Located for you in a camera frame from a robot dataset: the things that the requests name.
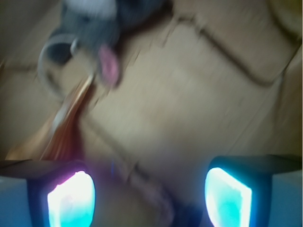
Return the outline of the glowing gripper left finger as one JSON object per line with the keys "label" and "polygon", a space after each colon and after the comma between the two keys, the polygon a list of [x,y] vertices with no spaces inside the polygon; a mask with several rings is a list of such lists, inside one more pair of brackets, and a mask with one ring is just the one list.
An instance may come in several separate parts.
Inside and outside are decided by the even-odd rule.
{"label": "glowing gripper left finger", "polygon": [[96,189],[84,162],[2,160],[2,227],[89,227]]}

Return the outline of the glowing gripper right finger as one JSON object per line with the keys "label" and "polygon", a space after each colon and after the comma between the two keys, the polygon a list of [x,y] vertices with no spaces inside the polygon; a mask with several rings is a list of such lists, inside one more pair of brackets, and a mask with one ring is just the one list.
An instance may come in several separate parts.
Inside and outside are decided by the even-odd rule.
{"label": "glowing gripper right finger", "polygon": [[217,156],[205,177],[207,214],[215,227],[301,227],[302,157]]}

